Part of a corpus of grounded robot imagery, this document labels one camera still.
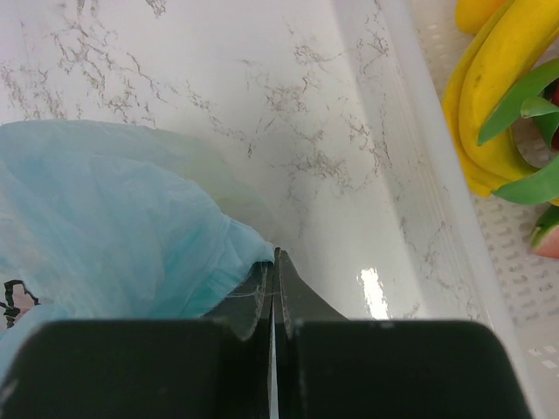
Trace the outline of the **fake watermelon slice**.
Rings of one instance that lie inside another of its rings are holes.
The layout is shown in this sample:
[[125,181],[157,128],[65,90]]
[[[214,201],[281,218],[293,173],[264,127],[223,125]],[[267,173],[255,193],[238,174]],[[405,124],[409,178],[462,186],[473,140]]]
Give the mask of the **fake watermelon slice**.
[[537,219],[530,236],[530,249],[540,257],[558,259],[559,208],[555,205],[548,207]]

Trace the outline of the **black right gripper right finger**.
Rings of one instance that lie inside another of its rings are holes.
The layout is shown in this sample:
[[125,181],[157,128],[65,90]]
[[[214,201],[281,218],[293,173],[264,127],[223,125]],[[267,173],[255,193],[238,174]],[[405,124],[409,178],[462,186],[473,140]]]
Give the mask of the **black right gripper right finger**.
[[300,406],[297,401],[295,323],[298,320],[345,319],[300,277],[287,251],[277,248],[273,274],[273,338],[280,418],[295,418]]

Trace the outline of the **light blue plastic bag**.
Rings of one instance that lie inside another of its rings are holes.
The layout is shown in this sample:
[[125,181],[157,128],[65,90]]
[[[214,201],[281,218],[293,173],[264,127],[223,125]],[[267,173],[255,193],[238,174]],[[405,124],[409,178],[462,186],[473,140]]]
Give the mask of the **light blue plastic bag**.
[[270,211],[201,141],[88,120],[1,128],[1,369],[44,323],[191,319],[271,262]]

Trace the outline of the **yellow fake banana bunch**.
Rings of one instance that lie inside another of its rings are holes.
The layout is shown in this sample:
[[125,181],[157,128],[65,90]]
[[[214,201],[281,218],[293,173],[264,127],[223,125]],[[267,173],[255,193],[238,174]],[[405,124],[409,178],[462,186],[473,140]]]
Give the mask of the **yellow fake banana bunch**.
[[447,84],[443,111],[469,189],[488,197],[499,188],[537,173],[516,146],[505,119],[497,134],[482,137],[486,120],[513,84],[528,73],[558,37],[556,1],[461,1],[457,24],[480,18],[474,38]]

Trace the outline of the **white plastic fruit basket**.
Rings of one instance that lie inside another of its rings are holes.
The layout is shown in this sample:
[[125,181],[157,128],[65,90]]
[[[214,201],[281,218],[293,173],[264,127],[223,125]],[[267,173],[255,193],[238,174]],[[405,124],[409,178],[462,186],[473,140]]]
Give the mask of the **white plastic fruit basket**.
[[383,317],[464,318],[506,346],[538,418],[558,415],[558,263],[534,255],[529,235],[543,205],[466,190],[442,103],[471,43],[452,1],[337,1],[363,103],[350,140],[372,155],[376,209],[407,257],[402,285],[384,281]]

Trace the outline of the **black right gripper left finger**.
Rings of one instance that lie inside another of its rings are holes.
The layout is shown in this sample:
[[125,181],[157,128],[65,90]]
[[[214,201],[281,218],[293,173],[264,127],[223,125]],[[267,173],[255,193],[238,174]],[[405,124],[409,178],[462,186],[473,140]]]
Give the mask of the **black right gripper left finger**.
[[202,418],[268,418],[272,352],[273,264],[246,279],[204,316]]

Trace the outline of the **red fake dragon fruit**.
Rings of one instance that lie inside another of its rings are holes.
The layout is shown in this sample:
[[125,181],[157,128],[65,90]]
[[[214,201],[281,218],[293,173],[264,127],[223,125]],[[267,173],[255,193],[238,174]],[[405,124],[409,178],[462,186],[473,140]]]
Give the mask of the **red fake dragon fruit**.
[[499,134],[513,136],[520,162],[493,194],[511,203],[539,204],[558,198],[558,60],[545,62],[513,83],[484,122],[480,146]]

